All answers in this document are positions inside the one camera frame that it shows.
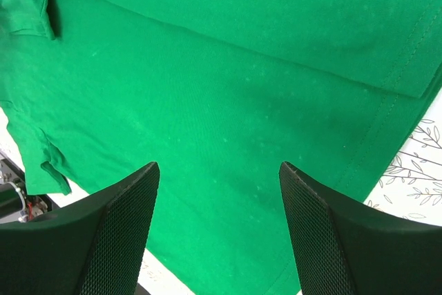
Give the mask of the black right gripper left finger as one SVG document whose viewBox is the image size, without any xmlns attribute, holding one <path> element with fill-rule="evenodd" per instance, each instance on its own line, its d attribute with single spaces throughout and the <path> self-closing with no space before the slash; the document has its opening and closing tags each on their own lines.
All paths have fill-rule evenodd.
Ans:
<svg viewBox="0 0 442 295">
<path fill-rule="evenodd" d="M 136 294 L 160 169 L 31 221 L 1 225 L 2 294 Z"/>
</svg>

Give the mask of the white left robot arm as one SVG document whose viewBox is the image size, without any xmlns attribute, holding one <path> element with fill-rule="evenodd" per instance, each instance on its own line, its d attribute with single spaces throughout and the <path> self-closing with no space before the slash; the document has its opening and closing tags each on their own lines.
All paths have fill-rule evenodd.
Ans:
<svg viewBox="0 0 442 295">
<path fill-rule="evenodd" d="M 28 194 L 24 171 L 1 153 L 1 224 L 29 222 L 58 208 L 46 194 Z"/>
</svg>

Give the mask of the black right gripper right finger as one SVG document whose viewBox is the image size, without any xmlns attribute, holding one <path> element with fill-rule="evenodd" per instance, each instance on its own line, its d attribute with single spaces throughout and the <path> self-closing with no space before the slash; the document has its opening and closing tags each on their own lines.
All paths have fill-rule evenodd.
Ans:
<svg viewBox="0 0 442 295">
<path fill-rule="evenodd" d="M 303 294 L 440 294 L 441 227 L 373 209 L 289 162 L 279 170 Z"/>
</svg>

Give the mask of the green t shirt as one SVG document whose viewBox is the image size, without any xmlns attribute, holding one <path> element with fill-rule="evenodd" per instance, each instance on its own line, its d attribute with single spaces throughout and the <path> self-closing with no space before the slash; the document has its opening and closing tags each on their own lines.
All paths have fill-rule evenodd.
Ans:
<svg viewBox="0 0 442 295">
<path fill-rule="evenodd" d="M 29 192 L 155 161 L 149 251 L 195 294 L 296 294 L 278 171 L 364 200 L 441 89 L 441 0 L 1 0 Z"/>
</svg>

